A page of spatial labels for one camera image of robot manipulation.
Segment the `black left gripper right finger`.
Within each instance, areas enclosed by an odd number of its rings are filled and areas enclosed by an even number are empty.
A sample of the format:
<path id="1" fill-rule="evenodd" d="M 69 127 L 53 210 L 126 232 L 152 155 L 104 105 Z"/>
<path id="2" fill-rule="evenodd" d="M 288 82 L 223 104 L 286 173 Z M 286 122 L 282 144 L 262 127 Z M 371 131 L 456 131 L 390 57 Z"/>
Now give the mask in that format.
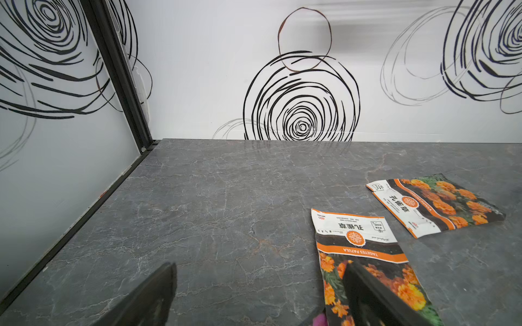
<path id="1" fill-rule="evenodd" d="M 343 285 L 356 326 L 430 324 L 357 262 L 347 265 Z"/>

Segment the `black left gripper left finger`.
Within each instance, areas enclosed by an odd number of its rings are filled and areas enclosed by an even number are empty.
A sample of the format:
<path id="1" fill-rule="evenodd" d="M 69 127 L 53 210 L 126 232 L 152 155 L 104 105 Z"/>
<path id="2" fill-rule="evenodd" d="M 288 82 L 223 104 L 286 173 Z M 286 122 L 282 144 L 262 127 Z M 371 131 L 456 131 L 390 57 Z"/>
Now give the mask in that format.
<path id="1" fill-rule="evenodd" d="M 95 325 L 165 325 L 175 297 L 177 281 L 176 264 L 163 264 L 95 322 Z"/>

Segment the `marigold seed packet orange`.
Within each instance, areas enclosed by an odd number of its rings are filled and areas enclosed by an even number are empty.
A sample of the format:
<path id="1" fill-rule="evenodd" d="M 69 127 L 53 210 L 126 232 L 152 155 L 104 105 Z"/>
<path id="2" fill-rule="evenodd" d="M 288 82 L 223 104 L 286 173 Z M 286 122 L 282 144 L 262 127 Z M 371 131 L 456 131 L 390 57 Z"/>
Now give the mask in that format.
<path id="1" fill-rule="evenodd" d="M 361 264 L 429 324 L 443 324 L 384 217 L 311 209 L 311 218 L 325 304 L 314 325 L 354 325 L 349 292 L 343 284 L 353 263 Z"/>

